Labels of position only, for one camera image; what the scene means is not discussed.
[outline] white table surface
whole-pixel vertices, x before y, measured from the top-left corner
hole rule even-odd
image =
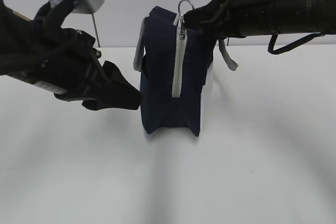
[[[0,223],[336,223],[336,46],[216,49],[199,138],[0,78]],[[102,49],[137,87],[133,48]]]

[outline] black tube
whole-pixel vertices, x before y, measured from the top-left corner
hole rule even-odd
[[[230,11],[238,37],[336,34],[336,0],[234,0]]]

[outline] fabric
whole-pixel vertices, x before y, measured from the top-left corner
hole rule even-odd
[[[182,55],[181,92],[172,97],[176,76],[176,62],[181,45],[176,13],[155,7],[142,23],[134,69],[141,72],[140,91],[142,123],[148,134],[160,127],[187,127],[195,136],[201,131],[201,94],[208,68],[213,62],[216,40],[203,36],[202,31],[187,29],[185,52]],[[230,69],[237,64],[225,53]]]

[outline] black cable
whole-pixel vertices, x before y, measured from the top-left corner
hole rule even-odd
[[[31,60],[31,61],[33,61],[33,60],[44,60],[44,59],[47,60],[48,58],[50,58],[52,56],[55,56],[55,55],[59,55],[61,52],[66,50],[78,38],[78,34],[75,30],[70,29],[70,28],[68,30],[70,32],[70,39],[68,39],[65,43],[61,44],[60,46],[58,46],[58,47],[56,47],[52,50],[47,51],[47,52],[45,52],[41,55],[29,57],[29,60]]]
[[[305,36],[301,39],[298,39],[297,41],[292,42],[291,44],[289,44],[287,46],[284,46],[284,47],[281,47],[277,50],[274,50],[274,46],[275,46],[275,43],[277,41],[278,35],[272,35],[271,40],[270,40],[269,45],[268,45],[268,52],[272,55],[280,55],[280,54],[283,54],[285,52],[292,51],[293,49],[295,49],[299,46],[302,46],[303,44],[306,44],[306,43],[312,41],[315,38],[322,37],[322,36],[324,36],[324,33],[310,34],[310,35],[307,35],[307,36]]]
[[[110,78],[106,75],[105,70],[101,66],[97,56],[95,56],[93,54],[93,52],[91,53],[91,57],[92,57],[92,60],[94,62],[95,67],[97,68],[97,70],[101,74],[101,76],[105,79],[105,81],[107,81],[107,82],[111,81]]]

